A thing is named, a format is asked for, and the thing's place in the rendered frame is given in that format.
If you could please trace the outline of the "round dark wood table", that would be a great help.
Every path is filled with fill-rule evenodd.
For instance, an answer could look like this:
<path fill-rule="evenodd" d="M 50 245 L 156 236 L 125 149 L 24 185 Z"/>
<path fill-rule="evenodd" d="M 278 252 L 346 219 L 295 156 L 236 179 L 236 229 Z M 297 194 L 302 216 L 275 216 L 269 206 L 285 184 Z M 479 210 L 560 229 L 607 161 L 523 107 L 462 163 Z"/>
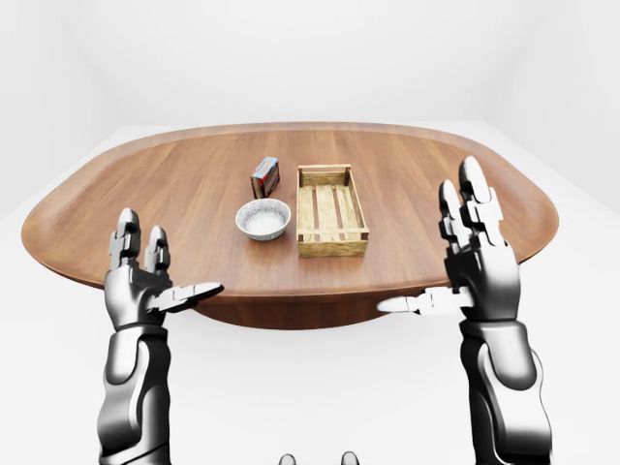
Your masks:
<path fill-rule="evenodd" d="M 101 287 L 109 239 L 124 208 L 141 232 L 165 229 L 175 285 L 218 281 L 224 291 L 199 309 L 239 326 L 316 329 L 378 317 L 377 303 L 443 286 L 446 242 L 438 189 L 467 156 L 498 195 L 503 236 L 526 260 L 552 240 L 557 211 L 548 196 L 490 148 L 457 135 L 363 123 L 267 123 L 204 127 L 117 146 L 46 196 L 22 228 L 27 251 L 49 269 Z M 259 242 L 235 224 L 252 198 L 250 176 L 279 161 L 274 197 L 296 204 L 301 165 L 348 164 L 369 229 L 361 257 L 302 258 L 295 227 Z"/>

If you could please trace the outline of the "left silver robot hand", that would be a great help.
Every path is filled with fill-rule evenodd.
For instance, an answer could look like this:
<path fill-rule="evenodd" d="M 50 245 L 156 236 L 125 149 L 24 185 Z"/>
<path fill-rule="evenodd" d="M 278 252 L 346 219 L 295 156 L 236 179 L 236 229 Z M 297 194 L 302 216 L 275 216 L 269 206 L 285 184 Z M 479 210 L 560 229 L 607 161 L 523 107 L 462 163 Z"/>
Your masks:
<path fill-rule="evenodd" d="M 105 280 L 106 307 L 117 330 L 132 325 L 159 326 L 166 312 L 192 308 L 224 290 L 217 282 L 175 287 L 168 275 L 171 254 L 167 235 L 159 226 L 151 230 L 144 269 L 138 262 L 139 252 L 139 216 L 126 207 L 110 237 L 110 270 Z"/>

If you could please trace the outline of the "patterned grey bowl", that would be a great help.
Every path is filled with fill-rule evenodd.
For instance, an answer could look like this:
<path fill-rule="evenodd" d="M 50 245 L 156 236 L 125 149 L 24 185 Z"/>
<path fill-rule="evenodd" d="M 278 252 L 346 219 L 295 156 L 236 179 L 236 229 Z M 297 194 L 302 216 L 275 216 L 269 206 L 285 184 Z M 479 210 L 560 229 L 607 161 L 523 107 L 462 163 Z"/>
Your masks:
<path fill-rule="evenodd" d="M 290 220 L 290 208 L 282 201 L 268 198 L 244 204 L 235 216 L 238 228 L 258 241 L 277 238 L 284 232 Z"/>

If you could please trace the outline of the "wooden slat tray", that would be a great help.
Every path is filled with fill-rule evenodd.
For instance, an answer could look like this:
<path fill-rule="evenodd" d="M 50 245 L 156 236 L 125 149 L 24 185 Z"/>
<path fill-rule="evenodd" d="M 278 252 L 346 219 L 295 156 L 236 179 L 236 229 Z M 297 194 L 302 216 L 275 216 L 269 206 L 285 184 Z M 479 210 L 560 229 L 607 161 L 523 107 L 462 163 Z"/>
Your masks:
<path fill-rule="evenodd" d="M 362 256 L 366 226 L 349 164 L 297 168 L 296 241 L 301 257 Z"/>

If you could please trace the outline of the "printed food box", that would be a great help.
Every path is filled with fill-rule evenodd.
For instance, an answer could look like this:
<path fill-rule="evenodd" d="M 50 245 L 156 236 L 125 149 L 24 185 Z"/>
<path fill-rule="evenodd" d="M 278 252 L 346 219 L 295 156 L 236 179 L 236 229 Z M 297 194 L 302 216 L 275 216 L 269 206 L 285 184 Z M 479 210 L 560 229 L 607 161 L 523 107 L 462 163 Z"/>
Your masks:
<path fill-rule="evenodd" d="M 251 174 L 254 198 L 268 198 L 279 180 L 278 159 L 275 157 L 265 157 Z"/>

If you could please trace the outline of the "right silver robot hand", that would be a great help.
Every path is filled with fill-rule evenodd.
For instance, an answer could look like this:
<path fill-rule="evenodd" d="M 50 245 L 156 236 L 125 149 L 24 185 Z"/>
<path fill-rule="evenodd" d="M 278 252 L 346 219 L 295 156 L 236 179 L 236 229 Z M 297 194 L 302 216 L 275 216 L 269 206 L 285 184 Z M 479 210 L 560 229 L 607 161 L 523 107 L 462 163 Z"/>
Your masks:
<path fill-rule="evenodd" d="M 459 167 L 460 189 L 446 180 L 439 189 L 440 233 L 449 243 L 447 287 L 425 289 L 418 296 L 381 301 L 384 313 L 441 314 L 459 308 L 475 322 L 514 320 L 520 299 L 518 263 L 500 231 L 503 213 L 479 162 L 466 157 Z"/>

